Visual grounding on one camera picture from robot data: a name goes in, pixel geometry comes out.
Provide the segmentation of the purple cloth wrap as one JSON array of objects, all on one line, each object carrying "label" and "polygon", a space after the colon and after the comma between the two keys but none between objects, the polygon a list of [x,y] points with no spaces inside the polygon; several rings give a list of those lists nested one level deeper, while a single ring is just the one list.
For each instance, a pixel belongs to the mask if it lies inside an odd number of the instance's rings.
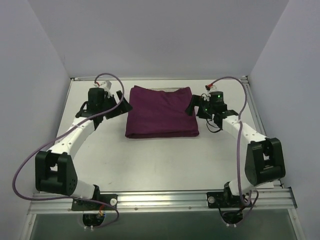
[{"label": "purple cloth wrap", "polygon": [[189,87],[174,92],[156,91],[140,86],[130,90],[125,137],[128,139],[197,137],[195,113],[185,110],[192,98]]}]

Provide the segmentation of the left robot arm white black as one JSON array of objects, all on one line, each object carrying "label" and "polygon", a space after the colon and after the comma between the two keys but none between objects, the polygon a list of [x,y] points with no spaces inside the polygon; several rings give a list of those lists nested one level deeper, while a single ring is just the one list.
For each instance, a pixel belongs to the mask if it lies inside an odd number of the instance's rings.
[{"label": "left robot arm white black", "polygon": [[133,109],[122,91],[118,90],[116,95],[119,101],[106,89],[90,88],[87,101],[76,113],[68,131],[47,151],[35,155],[35,187],[38,191],[83,199],[83,204],[90,210],[100,206],[99,187],[79,180],[73,159],[103,120]]}]

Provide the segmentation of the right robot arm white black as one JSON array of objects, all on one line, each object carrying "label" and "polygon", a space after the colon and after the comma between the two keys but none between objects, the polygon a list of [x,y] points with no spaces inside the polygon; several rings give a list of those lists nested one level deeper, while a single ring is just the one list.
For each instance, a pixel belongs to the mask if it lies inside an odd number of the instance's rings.
[{"label": "right robot arm white black", "polygon": [[223,203],[234,206],[240,197],[256,187],[279,180],[286,175],[281,141],[269,138],[241,120],[240,114],[228,109],[221,91],[192,95],[185,112],[207,121],[212,120],[221,131],[236,138],[237,178],[225,184]]}]

